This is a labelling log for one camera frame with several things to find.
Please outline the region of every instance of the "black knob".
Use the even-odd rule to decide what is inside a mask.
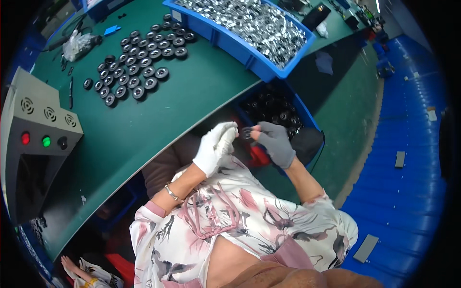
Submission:
[[[61,147],[61,150],[65,150],[67,148],[67,137],[63,136],[58,139],[58,145]]]

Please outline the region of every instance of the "another worker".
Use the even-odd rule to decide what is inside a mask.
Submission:
[[[285,170],[302,205],[275,197],[231,155],[236,136],[235,122],[220,123],[198,152],[187,136],[189,143],[169,147],[143,170],[152,198],[130,226],[135,287],[381,287],[329,271],[357,241],[357,224],[297,159],[285,128],[261,122],[251,136]],[[187,155],[192,164],[159,184]]]

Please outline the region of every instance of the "plastic bag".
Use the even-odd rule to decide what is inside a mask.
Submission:
[[[82,35],[77,30],[72,32],[69,40],[62,45],[64,58],[70,62],[74,62],[86,53],[88,53],[96,43],[96,38],[90,33]]]

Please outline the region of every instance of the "machine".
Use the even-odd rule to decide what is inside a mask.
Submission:
[[[83,135],[59,92],[18,67],[1,115],[1,187],[13,225],[40,215],[61,165]]]

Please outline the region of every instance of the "blue blue-covered floor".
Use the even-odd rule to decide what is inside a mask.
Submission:
[[[357,244],[342,267],[386,287],[401,287],[430,246],[443,210],[438,136],[446,86],[434,56],[420,44],[403,35],[387,45],[396,72],[384,82],[372,151],[342,207],[359,227]],[[429,121],[430,106],[437,121]],[[405,151],[402,169],[394,167],[397,151]],[[379,241],[361,263],[352,256],[368,234]]]

